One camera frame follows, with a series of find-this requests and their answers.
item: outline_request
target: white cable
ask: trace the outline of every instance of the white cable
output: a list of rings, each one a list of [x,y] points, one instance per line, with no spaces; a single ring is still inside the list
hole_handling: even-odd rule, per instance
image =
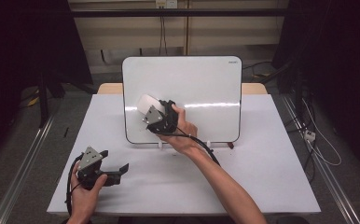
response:
[[[320,157],[325,163],[333,165],[333,166],[338,166],[342,163],[342,158],[340,157],[340,154],[337,152],[337,150],[334,148],[334,146],[332,146],[332,144],[325,138],[325,136],[320,132],[319,128],[317,127],[316,123],[314,122],[313,116],[311,111],[308,108],[308,105],[306,104],[305,100],[302,99],[302,102],[305,104],[306,109],[308,110],[309,116],[311,116],[311,121],[313,122],[314,127],[316,128],[317,132],[319,132],[320,135],[322,135],[322,137],[327,141],[327,143],[332,147],[332,149],[334,149],[335,153],[337,153],[337,156],[339,158],[339,162],[338,163],[334,163],[334,162],[330,162],[328,160],[326,160],[323,155],[321,154],[321,152],[317,151],[316,149],[314,149],[314,147],[312,146],[311,142],[307,140],[307,142],[310,144],[312,150],[316,153],[316,155],[318,157]]]

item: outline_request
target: small whiteboard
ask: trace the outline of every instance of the small whiteboard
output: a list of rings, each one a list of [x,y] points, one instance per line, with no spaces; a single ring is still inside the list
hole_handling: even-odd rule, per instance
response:
[[[176,102],[203,142],[240,135],[242,60],[235,56],[129,57],[122,64],[125,134],[134,144],[157,143],[137,103],[144,94]]]

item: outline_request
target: white eraser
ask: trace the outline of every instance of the white eraser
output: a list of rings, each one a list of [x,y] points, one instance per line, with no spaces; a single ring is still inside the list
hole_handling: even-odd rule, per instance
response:
[[[157,99],[147,94],[140,97],[140,100],[137,103],[137,110],[145,115],[152,105],[160,112],[165,113],[165,107],[163,107]]]

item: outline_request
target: person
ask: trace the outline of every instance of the person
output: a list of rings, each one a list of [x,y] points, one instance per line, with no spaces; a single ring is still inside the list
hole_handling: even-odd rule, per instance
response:
[[[198,128],[186,121],[186,110],[173,105],[173,110],[178,114],[177,127],[184,133],[189,133],[197,137]],[[247,193],[247,191],[238,184],[223,168],[217,165],[209,155],[199,146],[198,143],[187,137],[164,136],[158,137],[190,158],[200,169],[209,184],[212,186],[215,194],[229,216],[235,223],[267,223],[258,206]],[[72,208],[73,213],[68,223],[88,223],[95,210],[99,190],[104,185],[106,175],[101,175],[91,190],[79,188],[73,191]],[[73,170],[71,185],[76,186],[76,168]]]

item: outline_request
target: white table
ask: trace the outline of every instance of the white table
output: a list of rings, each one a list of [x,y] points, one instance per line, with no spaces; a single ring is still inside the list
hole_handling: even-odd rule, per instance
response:
[[[215,148],[221,166],[251,194],[265,214],[320,212],[270,95],[243,95],[241,121],[241,136],[235,148]],[[130,164],[120,185],[102,189],[97,215],[226,214],[208,182],[185,156],[169,146],[143,148],[126,140],[122,95],[113,94],[93,96],[52,196],[49,213],[67,215],[63,203],[67,174],[74,158],[87,146],[109,151],[103,160],[104,171]]]

